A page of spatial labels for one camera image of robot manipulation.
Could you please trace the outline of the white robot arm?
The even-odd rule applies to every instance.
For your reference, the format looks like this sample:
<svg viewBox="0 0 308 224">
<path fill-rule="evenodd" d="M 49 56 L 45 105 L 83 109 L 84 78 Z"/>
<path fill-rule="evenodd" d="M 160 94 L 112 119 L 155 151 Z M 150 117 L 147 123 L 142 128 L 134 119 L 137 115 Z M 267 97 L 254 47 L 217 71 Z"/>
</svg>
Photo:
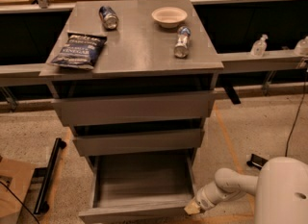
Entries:
<svg viewBox="0 0 308 224">
<path fill-rule="evenodd" d="M 199 214 L 246 193 L 255 197 L 254 224 L 308 224 L 308 165 L 286 157 L 267 161 L 258 176 L 219 169 L 184 210 Z"/>
</svg>

